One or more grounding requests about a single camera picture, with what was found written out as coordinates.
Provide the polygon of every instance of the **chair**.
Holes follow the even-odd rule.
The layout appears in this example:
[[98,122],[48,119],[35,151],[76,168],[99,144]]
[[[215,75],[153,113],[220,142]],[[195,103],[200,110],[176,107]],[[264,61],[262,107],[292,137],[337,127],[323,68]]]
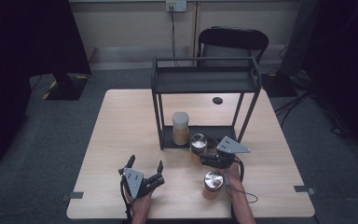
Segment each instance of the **chair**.
[[[250,57],[257,63],[269,45],[260,31],[228,26],[214,26],[199,35],[197,57]],[[198,66],[246,66],[240,61],[198,62]]]

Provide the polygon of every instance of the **gray carpet floor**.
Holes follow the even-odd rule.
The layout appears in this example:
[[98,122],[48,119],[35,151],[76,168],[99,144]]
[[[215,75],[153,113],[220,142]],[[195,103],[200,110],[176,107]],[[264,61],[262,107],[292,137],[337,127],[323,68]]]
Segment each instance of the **gray carpet floor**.
[[[38,79],[30,80],[31,85],[37,85],[27,118],[0,162],[0,223],[121,223],[73,221],[66,216],[65,196],[74,189],[105,92],[149,88],[150,69],[94,71],[78,101],[42,100],[54,79],[51,75]],[[278,108],[293,99],[270,101]],[[282,126],[305,185],[315,190],[310,198],[316,218],[258,218],[257,223],[358,224],[358,143],[331,133],[334,126],[330,115],[312,97],[294,108]]]

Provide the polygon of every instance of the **wooden tabletop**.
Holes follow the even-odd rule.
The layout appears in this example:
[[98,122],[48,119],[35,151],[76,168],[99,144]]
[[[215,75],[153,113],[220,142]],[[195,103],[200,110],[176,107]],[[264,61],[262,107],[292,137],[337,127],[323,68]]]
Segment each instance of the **wooden tabletop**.
[[[221,105],[213,103],[216,96],[223,99]],[[245,94],[242,109],[248,108],[252,96]],[[165,121],[170,124],[175,111],[185,111],[189,125],[229,125],[238,99],[238,94],[228,93],[163,95]],[[308,193],[295,191],[294,186],[304,183],[263,90],[241,143],[251,149],[237,156],[244,163],[246,191],[258,197],[250,204],[255,217],[312,217]],[[164,165],[165,184],[153,193],[149,218],[231,217],[224,189],[214,200],[202,196],[203,178],[213,168],[193,162],[188,149],[159,149],[151,90],[106,93],[74,189],[84,194],[71,199],[67,216],[125,219],[118,169],[131,155],[136,157],[132,169],[146,178],[157,172],[160,160]]]

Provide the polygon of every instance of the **metal lid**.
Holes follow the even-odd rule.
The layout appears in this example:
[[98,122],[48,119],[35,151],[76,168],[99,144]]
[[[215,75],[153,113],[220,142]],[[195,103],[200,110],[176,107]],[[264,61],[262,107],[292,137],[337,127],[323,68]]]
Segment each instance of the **metal lid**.
[[223,185],[223,177],[217,171],[211,171],[204,178],[204,186],[209,191],[218,191]]
[[175,112],[172,115],[173,127],[178,129],[184,129],[188,126],[188,114],[186,112]]

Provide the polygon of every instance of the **wall socket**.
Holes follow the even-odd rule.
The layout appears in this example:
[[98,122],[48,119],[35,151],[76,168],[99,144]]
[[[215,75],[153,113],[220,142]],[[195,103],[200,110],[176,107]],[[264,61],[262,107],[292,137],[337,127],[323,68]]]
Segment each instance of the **wall socket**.
[[170,7],[172,7],[175,12],[185,12],[187,10],[187,1],[182,0],[171,0],[165,2],[165,10],[171,11]]

